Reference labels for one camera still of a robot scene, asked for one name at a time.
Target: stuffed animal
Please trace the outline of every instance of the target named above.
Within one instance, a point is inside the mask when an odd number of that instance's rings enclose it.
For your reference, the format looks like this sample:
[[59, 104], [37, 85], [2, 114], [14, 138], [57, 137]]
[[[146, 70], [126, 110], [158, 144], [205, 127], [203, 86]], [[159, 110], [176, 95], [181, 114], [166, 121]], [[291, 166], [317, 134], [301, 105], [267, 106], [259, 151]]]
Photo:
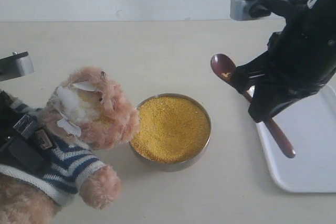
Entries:
[[61, 83], [46, 106], [33, 109], [9, 95], [10, 107], [36, 118], [46, 134], [51, 166], [41, 177], [0, 161], [0, 223], [47, 224], [79, 194], [102, 209], [115, 200], [121, 181], [92, 151], [126, 143], [140, 127], [138, 111], [119, 84], [99, 68], [84, 67]]

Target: metal bowl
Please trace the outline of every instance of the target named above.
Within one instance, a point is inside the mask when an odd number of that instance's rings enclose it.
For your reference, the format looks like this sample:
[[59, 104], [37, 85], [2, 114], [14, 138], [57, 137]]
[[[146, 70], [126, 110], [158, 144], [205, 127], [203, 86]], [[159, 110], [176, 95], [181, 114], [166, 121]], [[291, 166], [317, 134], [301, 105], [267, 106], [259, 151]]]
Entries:
[[183, 162], [178, 162], [178, 163], [159, 163], [159, 162], [152, 161], [152, 160], [147, 159], [146, 157], [142, 156], [140, 153], [138, 153], [133, 148], [133, 146], [132, 146], [132, 144], [130, 142], [131, 149], [135, 153], [136, 157], [138, 157], [138, 159], [142, 163], [144, 163], [146, 165], [149, 165], [149, 166], [152, 166], [154, 168], [166, 171], [166, 172], [177, 172], [179, 170], [186, 169], [186, 168], [192, 166], [193, 164], [195, 164], [203, 156], [203, 154], [205, 153], [205, 151], [206, 151], [206, 149], [208, 147], [209, 141], [210, 141], [210, 135], [211, 135], [211, 130], [212, 130], [211, 129], [210, 116], [208, 115], [207, 111], [205, 110], [205, 108], [200, 103], [198, 103], [197, 101], [195, 101], [194, 99], [192, 99], [190, 97], [187, 97], [186, 95], [176, 94], [176, 93], [164, 93], [164, 94], [154, 95], [154, 96], [149, 97], [146, 100], [142, 101], [136, 107], [136, 109], [138, 109], [140, 106], [142, 106], [143, 104], [145, 104], [149, 100], [152, 100], [152, 99], [155, 99], [155, 98], [158, 98], [158, 97], [178, 97], [178, 98], [183, 98], [183, 99], [191, 101], [194, 105], [196, 105], [197, 107], [199, 107], [202, 110], [202, 112], [205, 114], [205, 116], [207, 118], [207, 121], [208, 121], [208, 124], [209, 124], [209, 137], [208, 137], [208, 139], [207, 139], [204, 147], [195, 156], [193, 156], [193, 157], [191, 157], [191, 158], [189, 158], [189, 159], [187, 159], [187, 160], [185, 160]]

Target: brown spoon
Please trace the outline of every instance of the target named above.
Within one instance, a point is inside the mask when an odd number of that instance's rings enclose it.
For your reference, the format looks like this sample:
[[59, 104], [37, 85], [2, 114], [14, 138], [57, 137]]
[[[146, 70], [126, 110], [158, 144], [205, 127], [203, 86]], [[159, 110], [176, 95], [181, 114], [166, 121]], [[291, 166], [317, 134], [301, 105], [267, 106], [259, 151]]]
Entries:
[[[211, 59], [211, 68], [219, 78], [232, 86], [230, 83], [230, 75], [235, 71], [236, 65], [228, 56], [223, 54], [214, 55]], [[249, 102], [252, 101], [252, 97], [247, 91], [243, 93], [243, 96]], [[288, 158], [294, 158], [296, 155], [295, 150], [276, 122], [272, 118], [269, 118], [264, 121], [264, 124], [278, 144], [282, 153]]]

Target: table surface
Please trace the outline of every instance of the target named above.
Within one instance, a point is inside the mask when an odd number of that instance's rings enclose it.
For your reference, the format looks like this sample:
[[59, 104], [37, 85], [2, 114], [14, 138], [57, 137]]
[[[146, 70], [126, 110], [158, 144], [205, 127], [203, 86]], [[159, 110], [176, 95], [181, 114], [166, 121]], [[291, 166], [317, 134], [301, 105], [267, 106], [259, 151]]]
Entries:
[[[29, 51], [35, 72], [0, 88], [43, 106], [76, 68], [103, 67], [137, 105], [158, 93], [198, 100], [212, 120], [204, 156], [176, 173], [152, 170], [128, 145], [99, 152], [122, 179], [122, 194], [105, 210], [80, 197], [61, 223], [334, 223], [333, 194], [290, 194], [272, 181], [248, 103], [210, 68], [213, 54], [237, 65], [266, 50], [283, 20], [254, 22], [0, 23], [0, 55]], [[336, 87], [335, 80], [330, 84]]]

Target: white tray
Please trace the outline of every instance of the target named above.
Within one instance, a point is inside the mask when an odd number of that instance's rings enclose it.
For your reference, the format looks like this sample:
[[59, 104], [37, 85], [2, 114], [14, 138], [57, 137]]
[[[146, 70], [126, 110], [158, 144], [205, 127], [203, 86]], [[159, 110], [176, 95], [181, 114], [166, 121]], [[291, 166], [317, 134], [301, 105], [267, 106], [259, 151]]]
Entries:
[[257, 124], [274, 182], [292, 193], [336, 192], [335, 91], [325, 86], [282, 111], [274, 121], [296, 151], [295, 158], [286, 158], [264, 123]]

